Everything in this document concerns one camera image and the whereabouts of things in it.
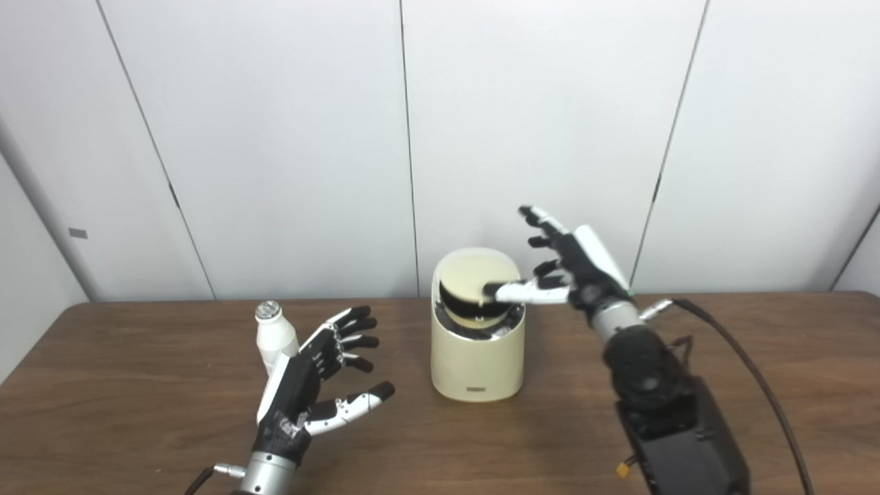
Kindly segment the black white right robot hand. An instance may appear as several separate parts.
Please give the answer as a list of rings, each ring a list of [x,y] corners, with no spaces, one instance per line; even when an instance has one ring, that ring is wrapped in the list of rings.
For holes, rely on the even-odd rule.
[[[484,300],[545,306],[568,303],[588,318],[614,303],[632,303],[629,289],[591,256],[590,247],[597,247],[600,240],[590,226],[570,230],[537,206],[520,206],[518,214],[531,228],[541,231],[528,239],[528,244],[553,250],[556,257],[534,267],[530,279],[484,284]]]

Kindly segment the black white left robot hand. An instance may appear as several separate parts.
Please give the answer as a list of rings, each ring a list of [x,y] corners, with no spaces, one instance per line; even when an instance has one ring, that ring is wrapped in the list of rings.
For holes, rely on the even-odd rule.
[[[354,350],[380,344],[366,334],[376,326],[369,306],[349,307],[318,326],[295,356],[280,357],[258,407],[254,453],[290,461],[298,469],[314,436],[348,425],[394,395],[393,383],[386,380],[346,397],[318,400],[322,384],[340,370],[373,370]]]

